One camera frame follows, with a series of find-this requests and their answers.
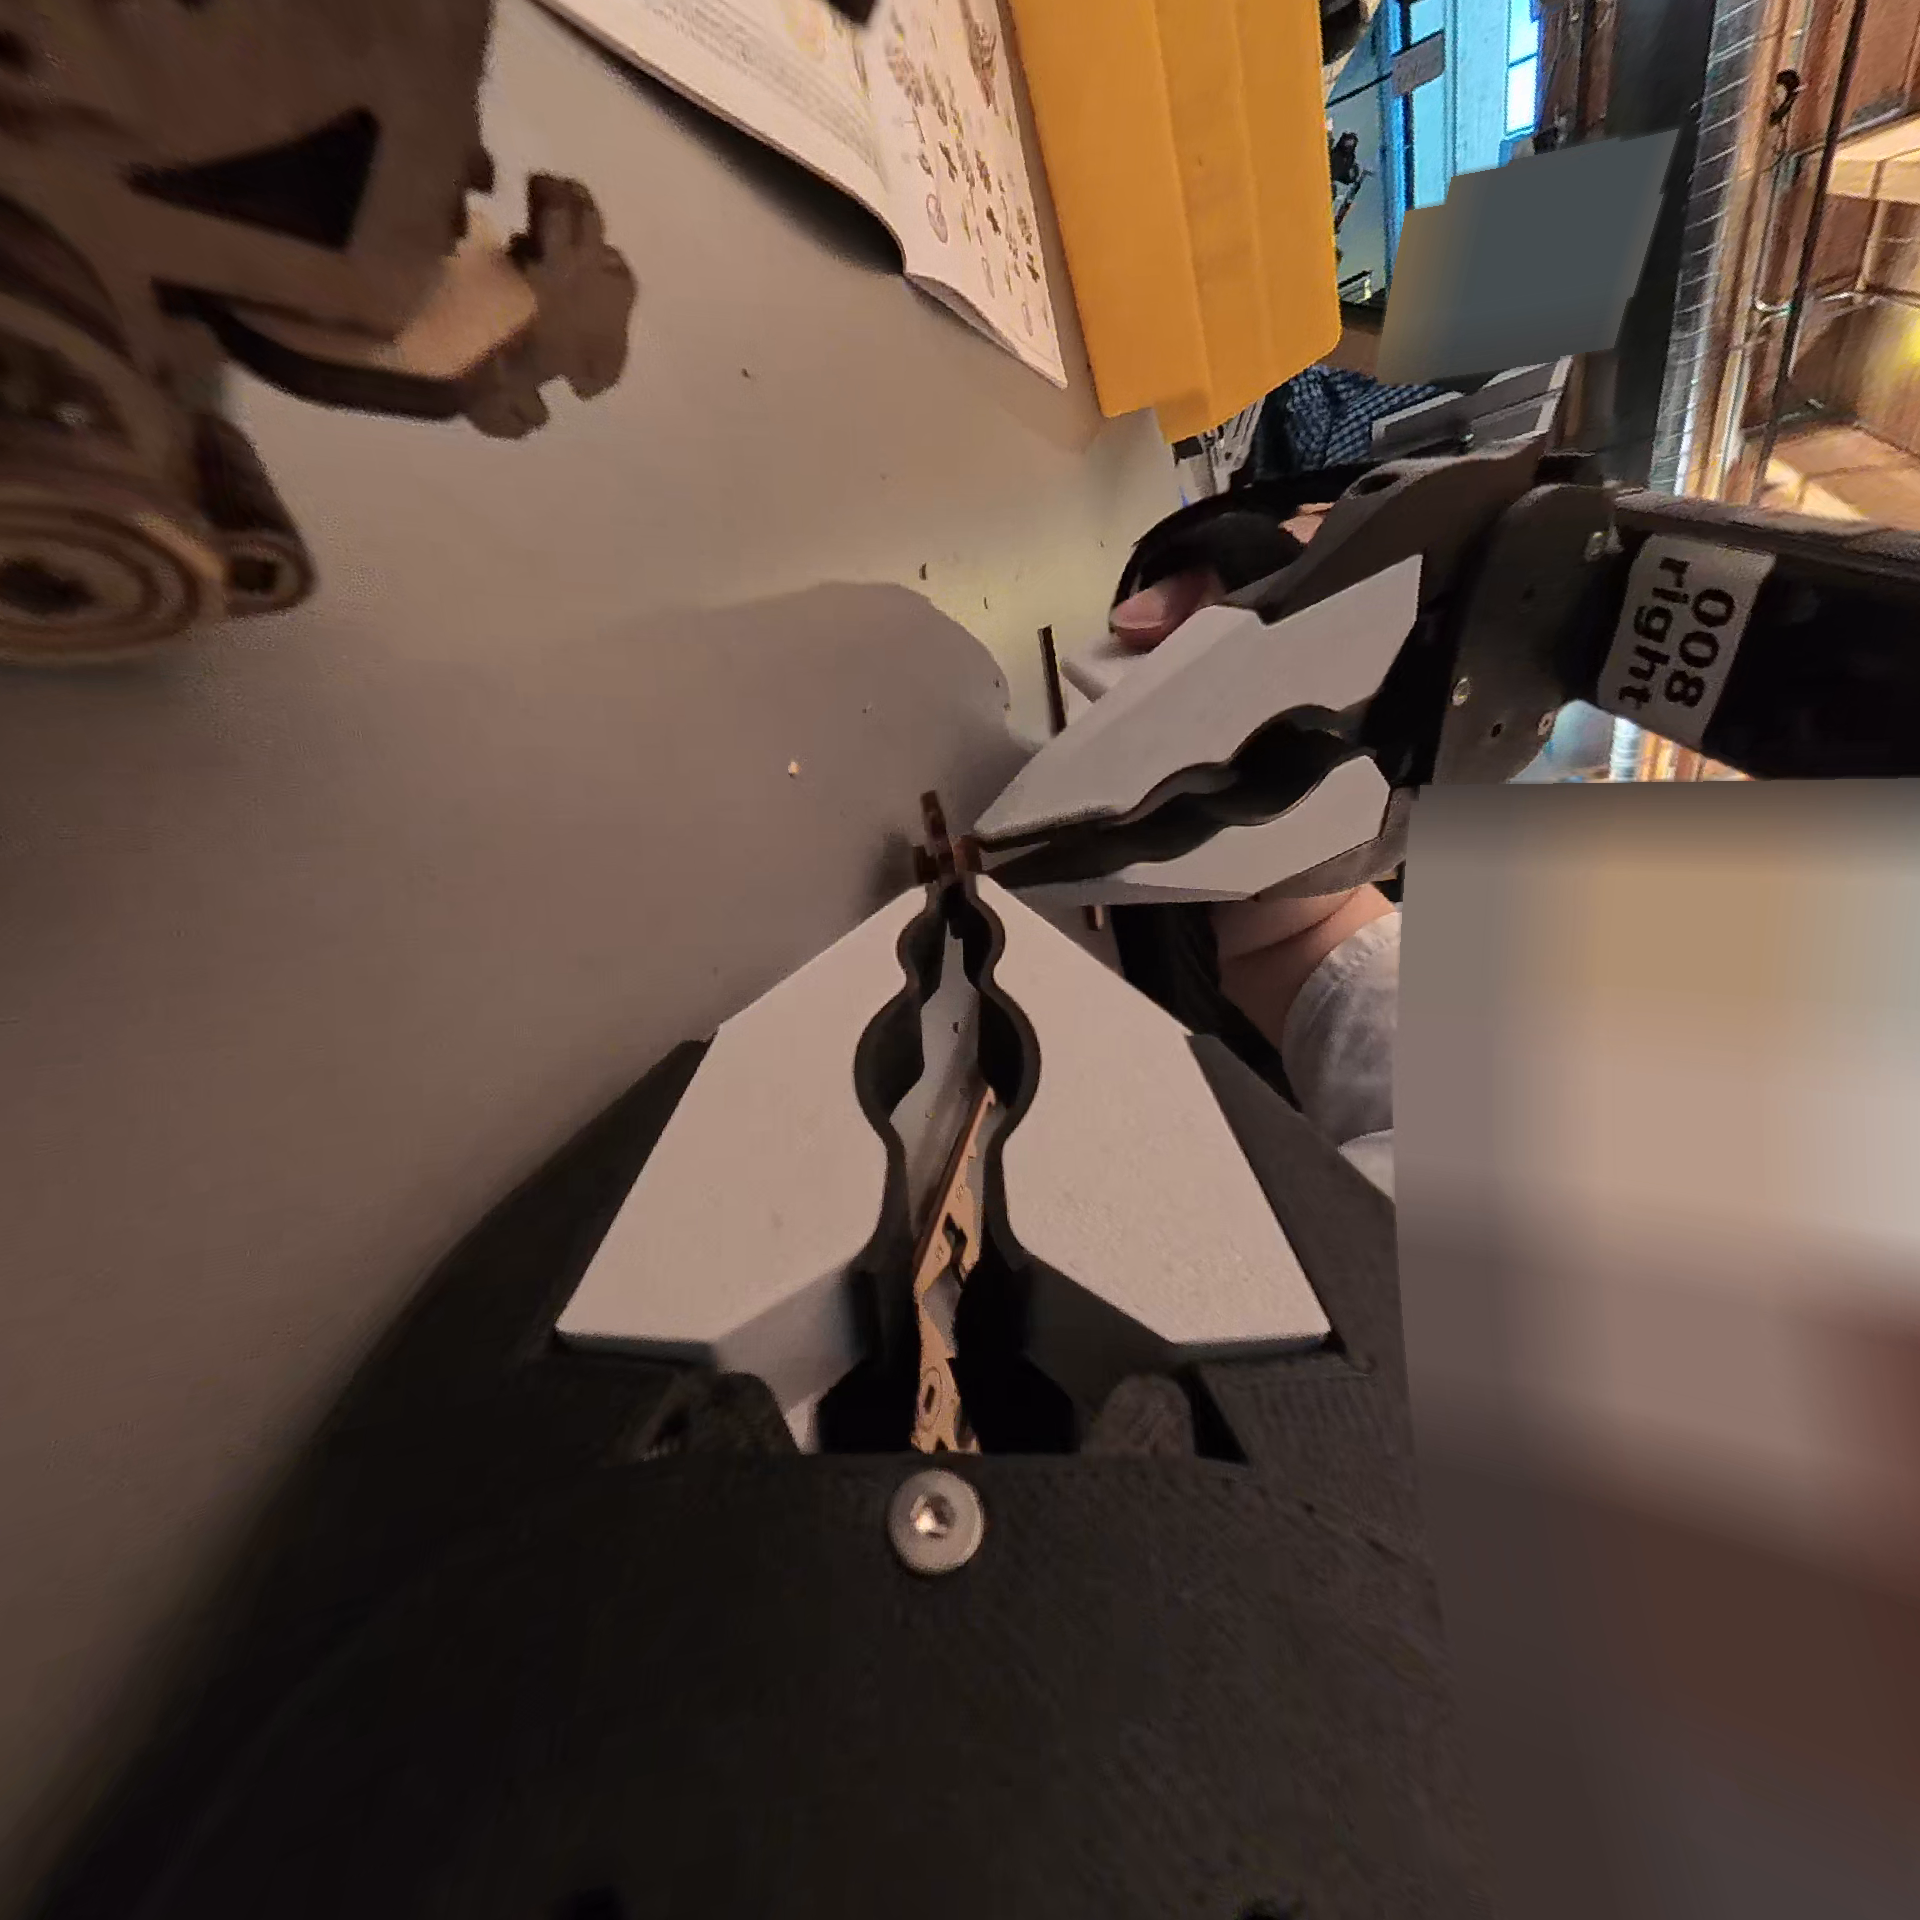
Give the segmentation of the wooden model assembly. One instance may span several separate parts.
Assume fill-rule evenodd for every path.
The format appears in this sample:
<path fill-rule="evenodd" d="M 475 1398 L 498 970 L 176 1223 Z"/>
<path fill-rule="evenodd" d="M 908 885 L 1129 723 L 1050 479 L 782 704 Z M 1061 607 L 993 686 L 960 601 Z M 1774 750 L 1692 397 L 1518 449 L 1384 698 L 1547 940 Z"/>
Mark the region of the wooden model assembly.
<path fill-rule="evenodd" d="M 610 390 L 639 281 L 576 180 L 497 186 L 488 1 L 3 5 L 3 658 L 148 655 L 319 566 L 228 372 L 516 439 Z"/>

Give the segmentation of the person's right hand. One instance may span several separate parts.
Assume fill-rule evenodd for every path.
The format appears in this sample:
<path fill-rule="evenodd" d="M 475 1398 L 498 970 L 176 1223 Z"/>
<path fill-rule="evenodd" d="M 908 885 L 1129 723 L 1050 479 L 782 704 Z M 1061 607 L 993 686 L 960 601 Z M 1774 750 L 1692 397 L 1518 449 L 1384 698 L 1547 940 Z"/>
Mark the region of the person's right hand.
<path fill-rule="evenodd" d="M 1168 573 L 1118 600 L 1109 616 L 1113 640 L 1134 654 L 1150 654 L 1174 635 L 1195 611 L 1222 598 L 1222 584 L 1212 570 L 1184 570 Z"/>

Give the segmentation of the white illustrated instruction booklet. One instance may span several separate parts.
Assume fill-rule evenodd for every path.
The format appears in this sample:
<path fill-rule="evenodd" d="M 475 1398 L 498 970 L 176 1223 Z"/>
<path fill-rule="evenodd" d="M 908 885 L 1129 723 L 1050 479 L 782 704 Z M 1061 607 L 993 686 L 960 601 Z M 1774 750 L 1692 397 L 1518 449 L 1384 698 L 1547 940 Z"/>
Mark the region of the white illustrated instruction booklet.
<path fill-rule="evenodd" d="M 987 1 L 546 1 L 602 52 L 875 218 L 904 280 L 1050 385 L 1068 372 L 1014 58 Z"/>

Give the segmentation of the small dark wooden gear assembly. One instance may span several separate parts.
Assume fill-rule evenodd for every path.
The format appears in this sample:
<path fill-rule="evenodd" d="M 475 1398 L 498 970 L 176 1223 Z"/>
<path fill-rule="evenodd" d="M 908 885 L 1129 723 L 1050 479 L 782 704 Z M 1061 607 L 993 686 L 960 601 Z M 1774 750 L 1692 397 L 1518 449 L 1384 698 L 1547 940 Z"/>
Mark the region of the small dark wooden gear assembly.
<path fill-rule="evenodd" d="M 948 827 L 948 808 L 936 789 L 920 794 L 922 839 L 914 846 L 917 880 L 948 898 L 982 873 L 982 849 L 972 832 Z"/>

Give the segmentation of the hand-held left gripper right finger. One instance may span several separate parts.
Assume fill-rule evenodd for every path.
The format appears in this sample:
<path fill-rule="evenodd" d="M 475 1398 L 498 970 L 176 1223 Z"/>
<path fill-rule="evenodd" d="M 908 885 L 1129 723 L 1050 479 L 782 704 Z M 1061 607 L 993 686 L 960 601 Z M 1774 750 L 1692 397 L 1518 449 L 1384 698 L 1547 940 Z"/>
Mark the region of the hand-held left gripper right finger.
<path fill-rule="evenodd" d="M 1187 1025 L 982 875 L 987 1005 L 1020 1071 L 996 1223 L 1045 1374 L 1158 1374 L 1321 1348 L 1331 1317 Z"/>

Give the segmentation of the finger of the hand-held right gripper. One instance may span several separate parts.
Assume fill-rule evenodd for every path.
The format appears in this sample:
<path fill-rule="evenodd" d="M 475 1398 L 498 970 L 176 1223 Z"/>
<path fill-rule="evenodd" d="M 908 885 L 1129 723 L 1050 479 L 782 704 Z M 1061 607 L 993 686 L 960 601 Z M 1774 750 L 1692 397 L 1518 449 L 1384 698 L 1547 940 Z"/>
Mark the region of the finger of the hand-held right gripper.
<path fill-rule="evenodd" d="M 1173 780 L 1227 767 L 1265 728 L 1333 729 L 1383 688 L 1417 624 L 1408 555 L 1276 622 L 1210 605 L 1124 671 L 974 822 L 989 846 L 1118 823 Z"/>
<path fill-rule="evenodd" d="M 1158 800 L 1136 818 L 1045 830 L 985 846 L 985 875 L 1031 904 L 1228 904 L 1336 894 L 1391 872 L 1412 795 L 1354 755 L 1281 809 L 1274 783 Z"/>

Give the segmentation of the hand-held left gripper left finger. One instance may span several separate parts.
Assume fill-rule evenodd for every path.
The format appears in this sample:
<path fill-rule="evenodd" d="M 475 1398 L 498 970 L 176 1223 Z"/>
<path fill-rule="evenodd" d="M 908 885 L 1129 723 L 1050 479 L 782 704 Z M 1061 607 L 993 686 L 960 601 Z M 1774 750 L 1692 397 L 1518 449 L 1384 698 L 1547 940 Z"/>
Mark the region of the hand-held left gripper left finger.
<path fill-rule="evenodd" d="M 557 1320 L 572 1348 L 718 1374 L 846 1374 L 864 1276 L 907 1236 L 901 1102 L 924 1076 L 938 896 L 912 885 L 707 1044 Z"/>

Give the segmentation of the yellow plastic bin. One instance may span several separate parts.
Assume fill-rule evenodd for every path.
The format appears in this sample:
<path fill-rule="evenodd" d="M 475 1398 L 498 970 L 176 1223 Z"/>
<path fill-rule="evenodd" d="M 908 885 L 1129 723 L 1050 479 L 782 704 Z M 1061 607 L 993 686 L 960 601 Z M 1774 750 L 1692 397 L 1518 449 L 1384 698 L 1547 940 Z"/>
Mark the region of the yellow plastic bin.
<path fill-rule="evenodd" d="M 1014 1 L 1109 417 L 1203 435 L 1338 342 L 1323 8 Z"/>

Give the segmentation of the white shirt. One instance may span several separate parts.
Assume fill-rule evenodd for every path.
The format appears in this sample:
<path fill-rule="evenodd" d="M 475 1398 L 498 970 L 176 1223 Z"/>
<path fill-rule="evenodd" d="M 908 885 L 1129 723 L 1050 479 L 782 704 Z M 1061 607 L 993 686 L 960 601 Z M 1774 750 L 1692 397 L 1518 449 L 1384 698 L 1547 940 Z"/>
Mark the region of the white shirt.
<path fill-rule="evenodd" d="M 1278 1051 L 1309 1122 L 1395 1197 L 1401 908 L 1360 888 L 1278 947 L 1290 996 Z"/>

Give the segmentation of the laser-cut wooden parts sheet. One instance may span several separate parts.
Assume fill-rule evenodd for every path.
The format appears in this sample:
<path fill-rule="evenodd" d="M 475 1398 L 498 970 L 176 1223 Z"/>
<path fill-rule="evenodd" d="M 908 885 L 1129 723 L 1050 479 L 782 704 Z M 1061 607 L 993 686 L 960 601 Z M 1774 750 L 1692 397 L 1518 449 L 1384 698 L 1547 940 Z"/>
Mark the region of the laser-cut wooden parts sheet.
<path fill-rule="evenodd" d="M 958 1307 L 982 1259 L 982 1160 L 996 1107 L 996 1092 L 982 1086 L 933 1187 L 914 1253 L 912 1300 L 920 1365 L 912 1446 L 930 1455 L 980 1451 L 956 1375 Z"/>

